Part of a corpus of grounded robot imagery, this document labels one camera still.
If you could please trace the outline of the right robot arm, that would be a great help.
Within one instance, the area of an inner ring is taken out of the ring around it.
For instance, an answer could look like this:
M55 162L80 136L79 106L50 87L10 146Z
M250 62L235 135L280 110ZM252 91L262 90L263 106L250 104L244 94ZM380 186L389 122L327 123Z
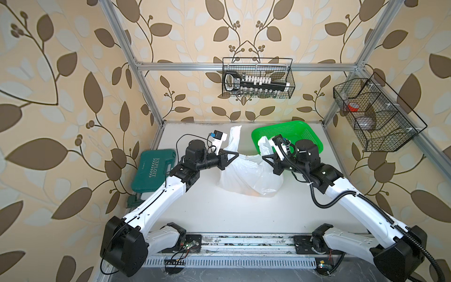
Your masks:
M357 235L324 223L312 232L317 253L341 251L373 264L392 282L413 280L412 274L426 257L427 235L420 227L408 227L395 219L359 192L339 170L321 162L318 147L311 140L292 144L278 135L269 143L275 152L263 159L274 174L285 170L301 174L318 208L339 204L370 233Z

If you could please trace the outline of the printed white plastic bag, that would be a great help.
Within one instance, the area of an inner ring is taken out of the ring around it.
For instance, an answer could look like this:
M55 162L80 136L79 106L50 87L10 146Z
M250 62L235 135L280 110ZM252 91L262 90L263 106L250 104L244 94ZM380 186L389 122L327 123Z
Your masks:
M263 160L273 149L267 137L258 139L259 155L238 155L221 173L218 187L247 196L273 197L282 187L284 178L273 173L273 168Z

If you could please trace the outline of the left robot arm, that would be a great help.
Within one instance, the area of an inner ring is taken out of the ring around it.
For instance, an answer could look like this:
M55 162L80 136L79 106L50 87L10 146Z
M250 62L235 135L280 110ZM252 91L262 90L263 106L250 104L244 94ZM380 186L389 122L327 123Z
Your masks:
M180 249L186 230L168 223L158 231L151 231L159 217L199 179L202 170L224 170L238 158L237 152L215 148L208 152L201 140L193 140L181 161L154 194L122 218L112 217L105 226L100 257L118 272L135 275L148 255L166 249Z

